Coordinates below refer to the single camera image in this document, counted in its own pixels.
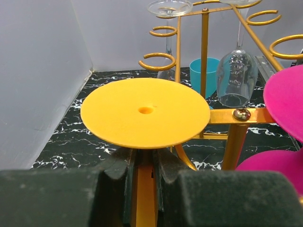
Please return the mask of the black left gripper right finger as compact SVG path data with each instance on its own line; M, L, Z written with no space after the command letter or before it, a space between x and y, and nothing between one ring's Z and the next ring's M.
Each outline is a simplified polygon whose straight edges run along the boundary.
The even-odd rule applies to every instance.
M194 171L168 149L152 152L160 227L298 227L301 205L277 172Z

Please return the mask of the short clear wine glass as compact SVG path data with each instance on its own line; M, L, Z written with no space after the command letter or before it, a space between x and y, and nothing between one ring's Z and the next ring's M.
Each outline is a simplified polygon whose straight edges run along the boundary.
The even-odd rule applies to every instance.
M245 28L239 23L236 48L219 62L216 71L216 91L219 102L231 108L249 103L258 78L254 57L243 49Z

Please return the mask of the pink plastic wine glass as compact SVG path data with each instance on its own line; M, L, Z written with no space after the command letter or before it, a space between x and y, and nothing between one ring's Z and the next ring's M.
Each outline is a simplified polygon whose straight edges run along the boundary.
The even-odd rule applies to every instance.
M296 140L303 140L303 67L277 72L267 81L263 99L271 117ZM255 154L236 168L238 171L277 171L303 195L303 151L270 150Z

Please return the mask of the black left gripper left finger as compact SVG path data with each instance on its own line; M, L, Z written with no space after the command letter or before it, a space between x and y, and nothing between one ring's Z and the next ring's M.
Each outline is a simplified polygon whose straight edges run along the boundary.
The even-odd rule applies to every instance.
M3 227L128 227L135 150L119 148L98 166L0 173Z

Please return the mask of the orange plastic wine glass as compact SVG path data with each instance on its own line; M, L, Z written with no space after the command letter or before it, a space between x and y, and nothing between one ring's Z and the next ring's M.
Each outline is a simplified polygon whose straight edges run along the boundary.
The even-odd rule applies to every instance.
M173 146L176 158L191 169L195 166L182 144L209 123L210 108L196 91L163 79L124 79L103 85L83 101L80 116L98 138L123 147L130 154L126 187L130 210L124 224L154 227L158 220L159 153Z

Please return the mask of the tall clear wine glass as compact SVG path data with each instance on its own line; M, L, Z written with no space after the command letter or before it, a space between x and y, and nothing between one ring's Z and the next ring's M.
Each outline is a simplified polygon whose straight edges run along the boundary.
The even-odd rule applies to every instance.
M189 13L193 4L188 0L156 0L147 6L147 10L158 18L166 19L166 26L171 26L171 21L177 16ZM172 36L166 37L166 54L172 55ZM157 78L175 80L175 69L159 71Z

